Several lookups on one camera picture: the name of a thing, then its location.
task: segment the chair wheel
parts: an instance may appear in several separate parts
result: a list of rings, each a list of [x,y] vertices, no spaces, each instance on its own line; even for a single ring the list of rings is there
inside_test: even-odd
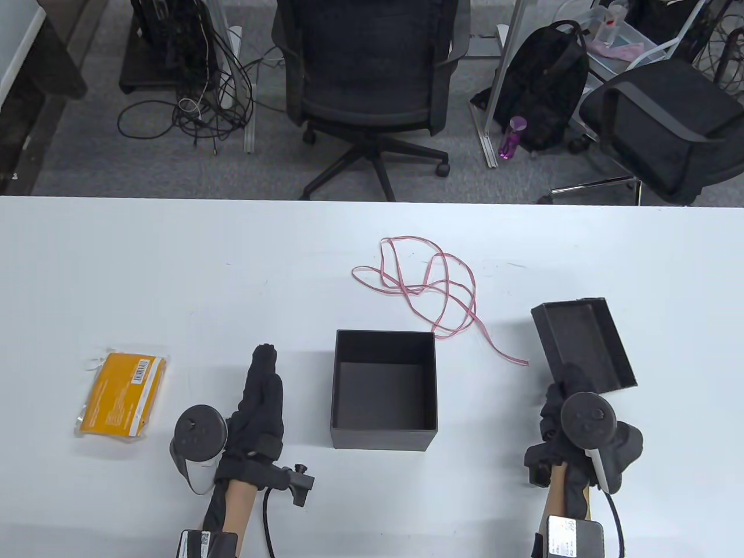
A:
[[[315,140],[317,139],[318,136],[315,135],[315,130],[312,128],[306,129],[305,133],[302,135],[302,141],[308,145],[315,145]]]
[[[590,145],[591,138],[583,135],[568,142],[568,152],[572,155],[578,155],[579,153],[584,153]]]
[[[437,173],[437,176],[441,176],[442,178],[449,176],[449,164],[439,163],[435,172]]]

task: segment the pink string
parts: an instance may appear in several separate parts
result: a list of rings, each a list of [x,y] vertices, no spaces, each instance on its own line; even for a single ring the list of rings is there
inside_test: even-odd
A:
[[[408,285],[403,281],[403,271],[400,267],[400,259],[398,258],[397,250],[395,249],[395,244],[398,242],[401,242],[403,240],[415,240],[420,243],[426,244],[429,248],[433,248],[435,251],[435,254],[432,256],[431,260],[429,260],[429,264],[426,266],[426,273],[424,273],[423,279],[421,280],[420,284],[416,285]],[[393,277],[392,275],[388,274],[385,271],[385,245],[390,246],[390,248],[393,251],[393,257],[394,257],[394,263],[395,263],[395,269],[397,273],[397,278]],[[458,333],[462,333],[465,331],[468,327],[470,327],[473,322],[475,322],[478,325],[478,328],[483,333],[484,337],[488,341],[488,344],[493,347],[493,349],[501,356],[503,356],[506,360],[509,362],[513,362],[516,365],[521,366],[528,366],[530,363],[526,360],[517,359],[513,356],[509,356],[506,353],[502,353],[496,345],[493,343],[493,340],[491,339],[491,336],[488,333],[488,330],[486,329],[486,326],[481,321],[481,319],[477,316],[476,313],[476,305],[475,305],[475,276],[472,273],[472,270],[470,267],[463,262],[459,257],[453,256],[452,254],[447,254],[444,252],[436,243],[433,243],[431,240],[427,240],[426,238],[422,237],[413,237],[413,236],[403,236],[403,237],[386,237],[380,240],[379,242],[379,253],[381,257],[380,266],[379,269],[372,266],[357,266],[354,269],[351,270],[351,276],[356,279],[358,282],[360,282],[362,285],[369,287],[373,291],[381,292],[383,295],[402,295],[405,299],[405,302],[408,303],[408,306],[413,310],[414,314],[417,315],[419,318],[423,319],[427,323],[431,324],[432,326],[432,333],[434,333],[434,337],[436,339],[449,339],[450,337],[456,336]],[[434,262],[436,259],[440,258],[442,260],[442,264],[444,267],[444,279],[439,279],[433,282],[429,282],[429,275],[432,273],[432,267],[434,265]],[[467,271],[467,274],[470,276],[470,284],[471,286],[465,286],[462,283],[458,283],[457,281],[451,280],[449,278],[449,263],[447,260],[454,260],[456,263],[460,264],[465,268]],[[369,271],[374,272],[375,274],[379,275],[379,282],[382,284],[382,287],[374,286],[367,281],[359,278],[357,275],[360,271]],[[454,296],[450,292],[451,286],[459,286],[462,288],[469,296],[470,300],[468,304],[465,304],[460,298]],[[442,306],[442,311],[440,312],[439,316],[435,320],[431,320],[424,316],[421,312],[416,310],[416,308],[413,305],[413,302],[411,301],[412,296],[418,296],[422,295],[424,292],[438,292],[441,295],[444,295],[444,304]],[[454,301],[455,303],[460,305],[460,308],[462,308],[465,311],[465,315],[463,317],[463,321],[458,325],[457,327],[451,328],[446,327],[441,324],[442,318],[444,317],[444,313],[447,310],[447,305],[450,301]]]

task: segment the orange package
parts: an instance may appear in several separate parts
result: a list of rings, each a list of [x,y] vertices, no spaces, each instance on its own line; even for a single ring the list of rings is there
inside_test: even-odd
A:
[[[150,417],[167,361],[161,356],[110,353],[77,418],[80,434],[139,437]]]

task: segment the office chair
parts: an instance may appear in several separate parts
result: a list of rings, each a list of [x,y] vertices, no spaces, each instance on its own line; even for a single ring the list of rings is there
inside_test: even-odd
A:
[[[626,71],[595,89],[579,108],[601,150],[630,176],[554,188],[560,194],[626,184],[635,204],[648,187],[689,205],[705,186],[744,172],[744,106],[687,62],[663,60]]]
[[[284,54],[287,115],[307,121],[307,144],[316,131],[352,144],[300,199],[365,157],[394,202],[383,152],[437,159],[447,176],[446,152],[386,134],[444,128],[469,36],[469,0],[278,0],[272,38]]]

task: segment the open black box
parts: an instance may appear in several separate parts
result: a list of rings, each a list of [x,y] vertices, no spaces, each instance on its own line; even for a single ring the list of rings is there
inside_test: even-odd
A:
[[[423,452],[436,433],[434,334],[339,330],[333,447]]]
[[[532,309],[532,318],[556,382],[571,363],[600,394],[638,385],[604,298],[547,302]]]

